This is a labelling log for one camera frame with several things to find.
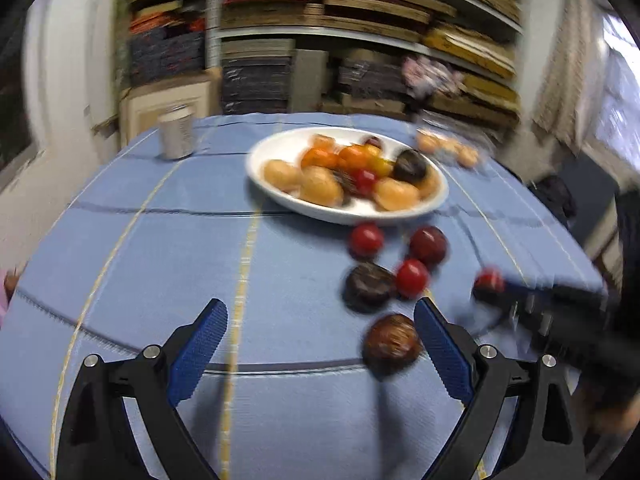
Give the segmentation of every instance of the yellow stripe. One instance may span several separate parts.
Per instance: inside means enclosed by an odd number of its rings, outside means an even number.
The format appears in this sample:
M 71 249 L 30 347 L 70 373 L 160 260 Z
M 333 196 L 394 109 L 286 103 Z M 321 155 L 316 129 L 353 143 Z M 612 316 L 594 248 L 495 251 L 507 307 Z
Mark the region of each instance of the yellow stripe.
M 536 213 L 535 209 L 533 209 L 529 203 L 524 200 L 524 198 L 520 195 L 520 193 L 518 193 L 515 189 L 513 189 L 513 187 L 511 187 L 511 184 L 509 184 L 500 173 L 498 173 L 496 171 L 495 173 L 498 177 L 500 177 L 500 179 L 509 187 L 509 189 L 511 189 L 516 196 L 520 199 L 521 202 L 524 203 L 525 206 L 527 206 L 529 208 L 529 210 L 536 216 L 536 218 L 538 220 L 540 220 L 540 223 L 543 225 L 543 227 L 547 230 L 547 232 L 549 233 L 549 235 L 553 238 L 553 240 L 556 241 L 556 244 L 558 244 L 558 247 L 560 247 L 560 249 L 562 249 L 562 252 L 566 255 L 566 257 L 569 259 L 569 261 L 571 262 L 571 264 L 574 266 L 574 269 L 578 271 L 578 274 L 580 275 L 580 279 L 582 280 L 582 283 L 587 285 L 587 279 L 584 277 L 584 274 L 582 273 L 582 270 L 580 269 L 580 267 L 578 266 L 578 264 L 576 264 L 574 262 L 574 260 L 572 259 L 571 255 L 566 251 L 566 249 L 562 246 L 562 244 L 560 243 L 560 240 L 558 240 L 558 238 L 556 237 L 556 235 L 553 233 L 553 231 L 549 228 L 548 225 L 545 224 L 545 222 L 543 221 L 542 218 L 540 218 L 540 215 L 538 213 Z
M 213 124 L 213 127 L 218 126 L 219 122 L 220 122 L 220 119 L 218 119 L 216 121 L 216 123 Z M 155 132 L 155 130 L 150 132 L 145 137 L 143 137 L 138 142 L 136 142 L 134 145 L 132 145 L 130 148 L 125 150 L 121 155 L 117 156 L 116 159 L 112 160 L 106 167 L 104 167 L 89 182 L 89 184 L 87 184 L 82 189 L 82 191 L 76 196 L 76 198 L 71 202 L 71 204 L 67 208 L 71 207 L 71 205 L 80 197 L 80 195 L 82 195 L 82 193 L 84 193 L 88 189 L 88 187 L 91 186 L 91 184 L 94 183 L 94 181 L 97 180 L 98 177 L 101 176 L 101 174 L 103 174 L 104 171 L 108 167 L 110 167 L 111 164 L 113 164 L 122 155 L 125 155 L 126 153 L 129 153 L 133 148 L 135 148 L 137 145 L 139 145 L 140 142 L 145 140 L 147 137 L 149 137 L 154 132 Z M 204 139 L 208 135 L 209 135 L 209 133 L 207 132 L 205 135 L 203 135 L 200 138 L 200 140 L 198 141 L 198 146 L 201 145 L 201 143 L 204 141 Z M 176 162 L 173 165 L 173 167 L 169 171 L 167 171 L 167 173 L 164 175 L 164 177 L 162 177 L 162 179 L 160 180 L 160 182 L 158 182 L 156 187 L 152 189 L 151 193 L 149 193 L 149 195 L 146 197 L 146 200 L 142 203 L 142 205 L 140 206 L 140 209 L 138 209 L 138 212 L 129 221 L 129 223 L 125 227 L 124 231 L 120 235 L 120 238 L 118 238 L 118 240 L 116 241 L 116 244 L 114 245 L 113 249 L 109 253 L 109 256 L 107 257 L 107 260 L 105 261 L 104 265 L 102 266 L 102 269 L 100 270 L 100 273 L 98 274 L 98 277 L 94 281 L 94 286 L 92 286 L 91 291 L 89 292 L 89 296 L 86 298 L 86 301 L 84 302 L 84 305 L 82 306 L 82 310 L 80 312 L 80 316 L 78 317 L 78 321 L 76 322 L 76 327 L 74 328 L 74 332 L 71 335 L 71 341 L 69 342 L 69 346 L 66 349 L 65 358 L 62 361 L 62 371 L 60 372 L 60 378 L 58 380 L 58 390 L 56 391 L 56 399 L 54 401 L 53 414 L 51 415 L 51 433 L 49 435 L 49 471 L 50 471 L 50 475 L 51 475 L 51 480 L 56 480 L 56 427 L 57 427 L 57 424 L 58 424 L 58 413 L 60 412 L 60 400 L 62 398 L 62 389 L 63 389 L 63 387 L 65 385 L 66 370 L 68 369 L 68 366 L 69 366 L 69 361 L 71 359 L 71 353 L 73 352 L 74 346 L 76 344 L 76 340 L 78 339 L 78 334 L 80 332 L 80 328 L 81 328 L 82 324 L 84 323 L 84 318 L 86 317 L 86 314 L 89 311 L 89 307 L 91 306 L 92 301 L 94 300 L 95 293 L 100 288 L 100 284 L 102 283 L 102 280 L 104 279 L 104 276 L 107 273 L 107 270 L 109 270 L 109 267 L 110 267 L 113 259 L 116 257 L 116 254 L 120 250 L 120 247 L 122 247 L 122 244 L 124 243 L 124 240 L 127 238 L 127 235 L 131 232 L 131 230 L 133 229 L 133 226 L 136 224 L 136 222 L 140 218 L 140 215 L 142 215 L 142 213 L 145 211 L 146 207 L 153 200 L 153 197 L 156 195 L 156 193 L 158 193 L 159 189 L 164 185 L 166 180 L 170 176 L 172 176 L 172 174 L 174 174 L 175 171 L 178 168 L 180 168 L 180 166 L 183 165 L 187 160 L 188 159 L 185 158 L 185 159 L 183 159 L 183 160 L 181 160 L 179 162 Z
M 520 274 L 520 277 L 522 278 L 522 281 L 525 283 L 525 285 L 529 285 L 529 283 L 527 282 L 527 279 L 525 278 L 524 273 L 522 272 L 522 269 L 518 265 L 518 262 L 516 261 L 515 257 L 513 256 L 513 254 L 511 254 L 511 251 L 509 250 L 507 245 L 504 243 L 504 241 L 502 240 L 502 238 L 498 234 L 498 231 L 495 230 L 494 225 L 490 222 L 490 220 L 487 218 L 487 216 L 484 214 L 484 212 L 480 209 L 478 204 L 474 201 L 473 198 L 471 198 L 471 195 L 469 195 L 469 193 L 466 192 L 466 189 L 462 187 L 462 185 L 455 179 L 455 177 L 451 173 L 449 173 L 449 170 L 447 170 L 447 168 L 445 168 L 442 164 L 438 164 L 438 167 L 442 171 L 444 171 L 451 180 L 453 180 L 453 182 L 460 188 L 462 193 L 464 193 L 465 196 L 469 199 L 469 202 L 471 202 L 472 205 L 478 210 L 478 212 L 480 213 L 480 215 L 482 216 L 482 218 L 484 219 L 486 224 L 489 226 L 489 229 L 491 229 L 491 231 L 494 232 L 494 235 L 498 239 L 498 241 L 500 242 L 500 245 L 502 246 L 504 251 L 507 253 L 507 255 L 510 257 L 511 261 L 513 262 L 513 265 L 515 266 L 516 270 Z
M 166 180 L 170 176 L 172 176 L 172 174 L 174 174 L 175 170 L 180 168 L 180 166 L 185 162 L 185 160 L 181 160 L 180 162 L 174 164 L 174 166 L 167 172 L 167 174 L 165 174 L 165 176 L 162 177 L 162 179 L 160 180 L 160 182 L 158 182 L 158 184 L 153 189 L 153 191 L 149 194 L 148 197 L 146 197 L 146 200 L 142 203 L 142 206 L 140 206 L 140 209 L 138 210 L 138 212 L 129 221 L 124 231 L 120 235 L 120 238 L 118 238 L 118 241 L 116 242 L 113 249 L 111 250 L 111 253 L 109 253 L 109 257 L 107 258 L 104 265 L 102 266 L 102 269 L 100 270 L 100 274 L 98 274 L 98 277 L 95 279 L 94 286 L 92 286 L 91 292 L 89 293 L 89 296 L 86 298 L 86 301 L 82 306 L 82 311 L 80 312 L 80 316 L 78 317 L 78 322 L 76 322 L 76 327 L 74 328 L 73 335 L 71 336 L 71 341 L 69 342 L 69 346 L 66 349 L 65 358 L 62 362 L 62 371 L 60 372 L 60 378 L 58 380 L 58 390 L 56 392 L 56 401 L 53 408 L 53 415 L 51 417 L 51 434 L 49 437 L 49 469 L 51 474 L 51 480 L 55 480 L 56 478 L 56 425 L 58 423 L 58 412 L 60 410 L 60 399 L 62 396 L 62 388 L 65 384 L 66 369 L 69 366 L 69 360 L 71 359 L 71 353 L 73 351 L 74 345 L 76 344 L 76 340 L 78 339 L 78 333 L 80 332 L 80 327 L 84 323 L 84 317 L 89 311 L 89 307 L 91 306 L 94 300 L 95 293 L 98 291 L 98 288 L 100 288 L 100 285 L 102 284 L 104 275 L 107 273 L 107 270 L 109 270 L 109 266 L 111 265 L 113 259 L 118 253 L 118 250 L 120 249 L 120 247 L 122 247 L 122 244 L 124 243 L 124 240 L 127 238 L 127 235 L 130 233 L 131 229 L 133 229 L 133 226 L 138 221 L 138 218 L 140 218 L 140 215 L 142 215 L 142 213 L 144 212 L 146 207 L 149 205 L 149 203 L 152 201 L 153 197 L 156 195 L 158 190 L 162 187 L 162 185 L 166 182 Z
M 282 117 L 278 117 L 278 122 L 274 126 L 273 133 L 276 134 L 282 130 Z M 236 298 L 234 300 L 234 312 L 232 317 L 231 332 L 229 341 L 231 348 L 229 351 L 229 361 L 227 365 L 227 378 L 225 383 L 225 391 L 223 394 L 222 422 L 220 423 L 220 480 L 228 480 L 231 471 L 231 415 L 232 404 L 234 400 L 234 386 L 236 374 L 238 373 L 238 350 L 240 348 L 240 335 L 242 329 L 242 318 L 244 317 L 244 304 L 246 301 L 246 292 L 249 283 L 249 270 L 251 267 L 251 259 L 254 253 L 255 239 L 258 232 L 258 222 L 260 217 L 260 208 L 256 208 L 254 219 L 249 225 L 246 233 L 244 248 L 240 257 L 240 277 L 236 285 Z
M 478 468 L 476 469 L 476 472 L 478 473 L 478 478 L 480 480 L 483 480 L 488 476 L 486 473 L 486 469 L 484 468 L 484 461 L 482 459 L 480 459 L 480 462 L 478 463 Z

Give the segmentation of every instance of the blue tablecloth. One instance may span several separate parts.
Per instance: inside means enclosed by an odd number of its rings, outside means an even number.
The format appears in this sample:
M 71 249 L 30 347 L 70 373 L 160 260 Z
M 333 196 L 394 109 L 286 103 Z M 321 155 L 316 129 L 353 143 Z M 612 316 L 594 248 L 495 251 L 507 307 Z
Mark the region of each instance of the blue tablecloth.
M 354 265 L 349 229 L 284 210 L 244 174 L 244 155 L 257 141 L 316 125 L 408 144 L 415 133 L 411 124 L 372 116 L 211 117 L 197 121 L 190 158 L 162 160 L 158 134 L 146 132 L 73 200 L 27 266 L 0 332 L 0 415 L 43 475 L 82 359 L 95 352 L 120 360 L 161 344 L 216 297 L 229 308 L 228 330 L 178 410 L 219 475 L 422 477 L 462 406 L 428 357 L 383 384 L 370 376 L 360 341 L 376 316 L 354 314 L 339 297 Z M 503 168 L 445 171 L 449 198 L 420 222 L 449 239 L 431 285 L 449 321 L 474 329 L 493 318 L 469 299 L 486 264 L 530 284 L 602 286 L 569 233 Z M 418 223 L 386 230 L 382 266 L 397 266 Z M 387 311 L 411 316 L 413 304 L 394 301 Z M 500 329 L 483 341 L 509 357 L 528 356 L 524 334 Z M 136 403 L 127 409 L 150 473 L 165 478 Z M 506 403 L 487 469 L 512 409 Z

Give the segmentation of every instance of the white wall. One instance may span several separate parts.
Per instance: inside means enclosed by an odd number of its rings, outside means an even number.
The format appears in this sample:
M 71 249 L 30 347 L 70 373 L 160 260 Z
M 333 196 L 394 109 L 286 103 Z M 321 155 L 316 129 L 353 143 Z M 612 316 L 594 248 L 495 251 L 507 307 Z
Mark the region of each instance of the white wall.
M 555 139 L 540 143 L 529 129 L 538 89 L 545 76 L 546 61 L 554 47 L 555 34 L 564 10 L 564 0 L 523 0 L 524 33 L 518 49 L 517 90 L 522 102 L 522 120 L 514 139 L 498 160 L 529 180 L 550 170 Z
M 42 152 L 0 193 L 0 267 L 28 260 L 98 168 L 85 116 L 94 1 L 36 0 L 29 11 L 23 52 L 26 106 Z

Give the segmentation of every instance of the yellow tomato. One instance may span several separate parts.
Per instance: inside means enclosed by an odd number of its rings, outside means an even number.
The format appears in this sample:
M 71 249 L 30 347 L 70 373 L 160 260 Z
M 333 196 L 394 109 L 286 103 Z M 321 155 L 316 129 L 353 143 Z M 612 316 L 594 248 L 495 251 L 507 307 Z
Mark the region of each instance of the yellow tomato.
M 365 144 L 364 149 L 367 150 L 371 156 L 380 156 L 380 153 L 382 153 L 382 150 L 373 144 Z
M 369 169 L 376 174 L 378 178 L 385 178 L 394 170 L 394 164 L 386 158 L 374 156 L 369 161 Z

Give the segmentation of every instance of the tin can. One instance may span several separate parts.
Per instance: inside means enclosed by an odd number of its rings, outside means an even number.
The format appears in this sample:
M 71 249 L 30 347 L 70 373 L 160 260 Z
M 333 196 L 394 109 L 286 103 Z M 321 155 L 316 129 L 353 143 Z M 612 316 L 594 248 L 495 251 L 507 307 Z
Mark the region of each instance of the tin can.
M 175 160 L 193 153 L 193 111 L 190 107 L 170 108 L 158 121 L 164 158 Z

